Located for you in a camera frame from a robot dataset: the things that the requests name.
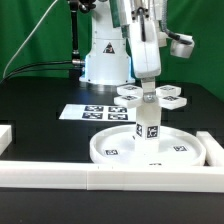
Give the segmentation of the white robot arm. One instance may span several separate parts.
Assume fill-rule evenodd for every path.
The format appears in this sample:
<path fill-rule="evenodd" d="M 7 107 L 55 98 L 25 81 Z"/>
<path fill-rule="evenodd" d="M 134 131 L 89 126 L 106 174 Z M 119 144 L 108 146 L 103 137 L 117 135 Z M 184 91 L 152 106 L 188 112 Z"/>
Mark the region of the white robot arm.
<path fill-rule="evenodd" d="M 166 0 L 96 0 L 92 46 L 80 81 L 99 91 L 141 81 L 143 99 L 155 98 L 166 44 L 159 21 Z"/>

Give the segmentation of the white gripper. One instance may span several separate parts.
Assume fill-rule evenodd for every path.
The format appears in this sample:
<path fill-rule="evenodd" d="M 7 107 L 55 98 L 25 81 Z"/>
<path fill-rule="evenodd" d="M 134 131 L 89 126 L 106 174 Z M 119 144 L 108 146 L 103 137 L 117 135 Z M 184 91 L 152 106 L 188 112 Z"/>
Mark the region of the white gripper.
<path fill-rule="evenodd" d="M 161 73 L 161 60 L 155 22 L 143 14 L 129 25 L 129 44 L 131 48 L 135 76 L 141 80 L 143 100 L 156 101 L 155 78 Z"/>

